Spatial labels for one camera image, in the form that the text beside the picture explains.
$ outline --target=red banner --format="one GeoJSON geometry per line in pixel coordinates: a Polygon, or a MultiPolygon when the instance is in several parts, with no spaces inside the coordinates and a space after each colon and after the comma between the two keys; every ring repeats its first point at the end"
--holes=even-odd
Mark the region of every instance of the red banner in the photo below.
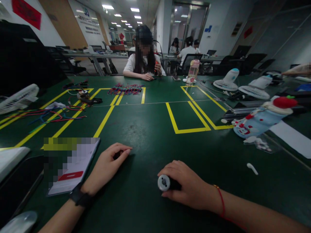
{"type": "Polygon", "coordinates": [[[12,0],[13,12],[40,30],[41,13],[24,0],[12,0]]]}

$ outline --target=poster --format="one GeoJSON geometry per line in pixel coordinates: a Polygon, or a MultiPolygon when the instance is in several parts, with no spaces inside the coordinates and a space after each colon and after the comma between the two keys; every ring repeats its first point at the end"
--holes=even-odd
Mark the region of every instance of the poster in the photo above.
{"type": "Polygon", "coordinates": [[[12,0],[12,9],[15,14],[26,22],[30,23],[36,29],[41,27],[41,13],[29,5],[24,0],[12,0]]]}
{"type": "Polygon", "coordinates": [[[68,0],[71,9],[78,21],[78,25],[88,45],[103,47],[104,37],[101,32],[95,11],[75,0],[68,0]]]}

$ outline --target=right hand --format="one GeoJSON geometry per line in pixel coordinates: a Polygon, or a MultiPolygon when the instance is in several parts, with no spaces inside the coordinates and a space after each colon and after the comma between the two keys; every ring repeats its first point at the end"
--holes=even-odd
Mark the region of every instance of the right hand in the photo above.
{"type": "Polygon", "coordinates": [[[162,197],[180,202],[194,209],[209,210],[213,200],[209,193],[213,192],[215,187],[204,182],[193,170],[184,162],[176,161],[166,165],[158,174],[167,175],[181,184],[181,191],[168,190],[162,193],[162,197]]]}
{"type": "Polygon", "coordinates": [[[143,79],[143,80],[146,80],[146,81],[154,80],[154,78],[150,74],[148,74],[148,73],[142,74],[140,76],[140,78],[143,79]]]}

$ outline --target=hand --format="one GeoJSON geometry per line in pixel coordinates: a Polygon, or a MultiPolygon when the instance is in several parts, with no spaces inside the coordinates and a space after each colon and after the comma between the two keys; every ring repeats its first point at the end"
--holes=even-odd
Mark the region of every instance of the hand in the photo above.
{"type": "Polygon", "coordinates": [[[158,174],[167,175],[181,184],[181,191],[168,190],[162,193],[162,197],[180,202],[194,209],[210,210],[210,202],[213,202],[210,194],[215,194],[217,189],[204,182],[184,162],[176,161],[166,165],[158,174]]]}
{"type": "Polygon", "coordinates": [[[158,71],[158,76],[162,75],[161,64],[156,63],[155,64],[155,70],[158,71]]]}
{"type": "Polygon", "coordinates": [[[115,175],[131,149],[132,147],[120,143],[109,146],[100,154],[93,171],[81,187],[81,191],[94,196],[115,175]],[[113,156],[119,151],[121,151],[120,157],[114,160],[113,156]]]}
{"type": "Polygon", "coordinates": [[[148,74],[148,73],[141,74],[140,78],[143,79],[143,80],[146,80],[146,81],[154,80],[154,78],[150,74],[148,74]]]}

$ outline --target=smartphone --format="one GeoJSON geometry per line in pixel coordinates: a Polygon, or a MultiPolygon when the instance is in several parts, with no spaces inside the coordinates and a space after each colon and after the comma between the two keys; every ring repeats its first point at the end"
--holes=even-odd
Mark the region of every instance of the smartphone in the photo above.
{"type": "Polygon", "coordinates": [[[180,81],[181,80],[178,76],[172,76],[172,78],[174,79],[174,81],[180,81]]]}

